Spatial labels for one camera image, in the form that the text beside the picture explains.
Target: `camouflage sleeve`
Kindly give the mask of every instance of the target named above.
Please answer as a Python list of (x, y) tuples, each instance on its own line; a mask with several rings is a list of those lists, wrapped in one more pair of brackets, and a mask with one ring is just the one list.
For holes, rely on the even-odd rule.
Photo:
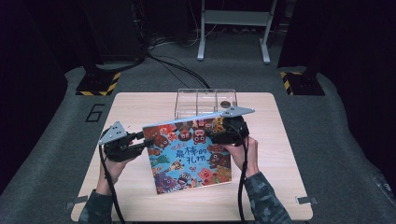
[(288, 212), (261, 172), (247, 178), (245, 188), (250, 200), (251, 212), (256, 220), (255, 223), (291, 223)]
[(98, 194), (92, 191), (90, 198), (85, 203), (84, 208), (79, 215), (78, 223), (80, 224), (111, 224), (111, 209), (113, 200), (111, 196)]

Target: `table surface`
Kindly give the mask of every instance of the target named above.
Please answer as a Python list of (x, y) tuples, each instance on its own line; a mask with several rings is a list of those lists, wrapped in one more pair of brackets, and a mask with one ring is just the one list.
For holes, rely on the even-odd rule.
[[(311, 205), (298, 204), (305, 197), (289, 139), (271, 93), (238, 92), (238, 105), (254, 108), (244, 115), (250, 135), (259, 141), (259, 168), (274, 187), (276, 196), (293, 220), (309, 220)], [(137, 133), (145, 125), (174, 118), (176, 92), (122, 92), (117, 94), (104, 130), (119, 121), (128, 133)], [(96, 147), (79, 196), (90, 195), (96, 188), (100, 158)], [(238, 221), (237, 192), (240, 171), (233, 163), (232, 182), (201, 189), (157, 195), (146, 150), (130, 162), (116, 184), (120, 210), (126, 221)], [(243, 191), (246, 220), (254, 220), (246, 191)], [(74, 206), (71, 218), (78, 220), (85, 203)], [(119, 220), (115, 209), (113, 220)]]

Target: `hand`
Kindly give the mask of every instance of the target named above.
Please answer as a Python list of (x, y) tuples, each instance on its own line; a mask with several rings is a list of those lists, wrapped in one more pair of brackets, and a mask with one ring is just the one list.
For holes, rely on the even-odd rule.
[[(102, 151), (102, 153), (103, 153), (103, 157), (105, 158), (106, 157), (105, 152)], [(123, 169), (125, 168), (126, 164), (128, 164), (128, 162), (133, 161), (133, 160), (134, 160), (134, 158), (129, 159), (128, 161), (117, 162), (117, 161), (111, 161), (110, 159), (106, 159), (105, 165), (106, 165), (108, 172), (111, 175), (111, 180), (113, 181), (113, 184), (116, 184), (117, 181), (119, 181), (119, 177), (120, 177)], [(105, 168), (103, 167), (102, 163), (100, 165), (100, 173), (99, 173), (98, 184), (96, 186), (96, 193), (103, 194), (103, 195), (111, 194), (110, 187), (108, 186), (106, 176), (105, 176)]]
[[(258, 165), (258, 146), (259, 142), (248, 136), (245, 138), (245, 145), (247, 146), (247, 172), (246, 178), (250, 177), (251, 175), (257, 174), (259, 170)], [(230, 154), (233, 156), (233, 161), (235, 162), (236, 166), (242, 170), (242, 165), (245, 161), (245, 150), (244, 146), (241, 145), (239, 147), (233, 145), (222, 145), (225, 147)]]

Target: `book cover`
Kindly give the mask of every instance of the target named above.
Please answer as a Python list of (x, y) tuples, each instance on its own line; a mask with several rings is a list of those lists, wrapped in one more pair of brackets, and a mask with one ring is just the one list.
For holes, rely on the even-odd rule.
[(158, 194), (196, 189), (231, 181), (231, 155), (212, 144), (205, 129), (223, 131), (219, 113), (172, 120), (143, 127)]

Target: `transparent plastic box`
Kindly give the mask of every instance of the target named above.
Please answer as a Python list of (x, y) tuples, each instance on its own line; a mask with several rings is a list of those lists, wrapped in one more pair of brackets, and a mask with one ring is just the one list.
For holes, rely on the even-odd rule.
[(237, 106), (235, 90), (232, 89), (179, 89), (175, 107), (175, 119), (227, 110)]

